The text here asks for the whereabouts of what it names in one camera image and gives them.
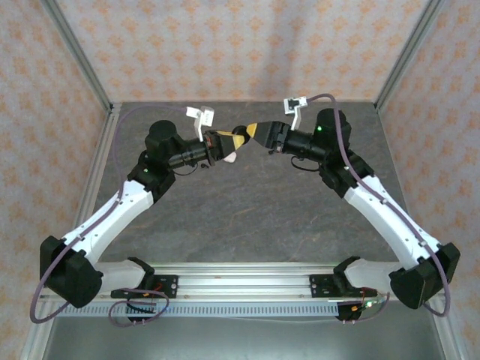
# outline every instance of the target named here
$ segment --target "orange patterned wall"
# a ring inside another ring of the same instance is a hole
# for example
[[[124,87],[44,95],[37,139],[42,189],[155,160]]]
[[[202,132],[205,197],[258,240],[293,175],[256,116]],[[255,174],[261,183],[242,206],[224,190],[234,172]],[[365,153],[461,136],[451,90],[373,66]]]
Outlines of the orange patterned wall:
[[[381,112],[407,205],[462,253],[452,282],[480,353],[480,6],[447,1]]]
[[[113,101],[373,101],[427,2],[59,0]]]
[[[0,349],[18,359],[38,250],[71,227],[104,111],[38,0],[0,2]]]

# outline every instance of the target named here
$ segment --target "gray floor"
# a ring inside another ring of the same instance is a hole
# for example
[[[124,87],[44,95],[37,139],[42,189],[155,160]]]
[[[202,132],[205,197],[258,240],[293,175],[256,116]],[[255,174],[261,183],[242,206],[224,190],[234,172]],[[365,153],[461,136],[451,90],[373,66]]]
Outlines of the gray floor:
[[[126,103],[121,113],[138,104]],[[215,109],[214,128],[279,120],[282,103],[189,103]],[[301,130],[312,131],[327,103],[302,110]],[[352,149],[375,170],[388,192],[404,204],[378,115],[371,103],[343,103],[352,125]],[[149,126],[175,122],[185,139],[194,137],[193,119],[162,109],[143,109],[122,126],[118,157],[127,174],[144,149]],[[97,208],[117,189],[111,156]],[[147,262],[320,262],[337,263],[358,255],[367,260],[395,256],[374,228],[321,181],[316,173],[290,165],[290,156],[269,155],[254,141],[238,151],[234,164],[177,177],[169,192],[141,214],[108,247],[102,260],[139,257]]]
[[[52,359],[444,359],[432,316],[392,302],[376,319],[162,318],[115,328],[107,318],[57,318],[44,360]]]

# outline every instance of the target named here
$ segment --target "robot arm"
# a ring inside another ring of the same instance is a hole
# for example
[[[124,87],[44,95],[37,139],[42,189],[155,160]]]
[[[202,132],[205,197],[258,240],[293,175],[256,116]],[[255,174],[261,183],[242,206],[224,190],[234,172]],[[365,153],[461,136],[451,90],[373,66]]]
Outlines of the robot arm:
[[[295,112],[297,127],[300,119],[299,108],[305,106],[302,99],[285,101],[286,113],[297,110]],[[340,198],[359,210],[394,251],[399,263],[368,262],[358,257],[342,262],[335,268],[335,273],[343,277],[340,281],[345,282],[348,287],[393,291],[407,307],[420,307],[443,287],[440,273],[434,259],[426,250],[426,245],[434,249],[447,281],[452,280],[460,252],[452,243],[441,245],[415,223],[387,193],[368,164],[350,150],[351,127],[341,111],[340,132],[346,156],[363,185],[381,194],[384,198],[382,201],[360,185],[346,166],[338,143],[333,109],[319,112],[313,133],[294,130],[290,125],[280,121],[250,124],[247,132],[260,145],[273,152],[291,154],[300,159],[317,162],[323,182]],[[422,242],[419,242],[416,234],[399,214],[392,210],[392,207],[400,212],[418,233],[421,233]]]
[[[45,284],[76,308],[87,305],[99,292],[138,286],[149,290],[153,276],[149,265],[136,258],[101,263],[98,262],[101,254],[134,218],[168,191],[176,180],[174,169],[187,165],[193,167],[200,161],[208,161],[213,166],[215,161],[224,159],[248,139],[245,127],[237,127],[233,133],[206,131],[196,139],[185,141],[177,134],[172,122],[155,122],[145,138],[146,150],[122,188],[85,223],[61,240],[49,236],[42,243],[42,277],[59,253],[71,246]]]

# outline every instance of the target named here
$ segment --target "white bracket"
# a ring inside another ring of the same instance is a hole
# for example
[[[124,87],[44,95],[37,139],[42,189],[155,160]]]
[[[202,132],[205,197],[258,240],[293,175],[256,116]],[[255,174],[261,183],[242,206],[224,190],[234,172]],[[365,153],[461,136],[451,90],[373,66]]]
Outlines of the white bracket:
[[[211,127],[213,125],[213,115],[215,111],[211,107],[202,106],[200,109],[187,107],[187,116],[194,118],[195,134],[198,140],[203,141],[202,126]]]
[[[295,130],[300,127],[300,122],[302,122],[302,114],[300,113],[300,109],[302,107],[307,107],[307,97],[290,97],[287,99],[283,99],[283,108],[285,110],[285,115],[292,115],[292,127],[291,130]]]

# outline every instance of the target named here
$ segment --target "enclosure wall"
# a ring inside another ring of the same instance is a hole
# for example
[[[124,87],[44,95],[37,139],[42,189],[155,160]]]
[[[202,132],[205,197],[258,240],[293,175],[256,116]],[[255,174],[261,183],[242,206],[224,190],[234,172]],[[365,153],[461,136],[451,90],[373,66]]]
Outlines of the enclosure wall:
[[[462,253],[451,287],[480,353],[480,7],[447,1],[381,111],[413,217]]]
[[[18,359],[40,243],[71,227],[105,113],[40,1],[2,1],[0,23],[0,357]]]
[[[373,101],[428,0],[59,3],[112,101]]]

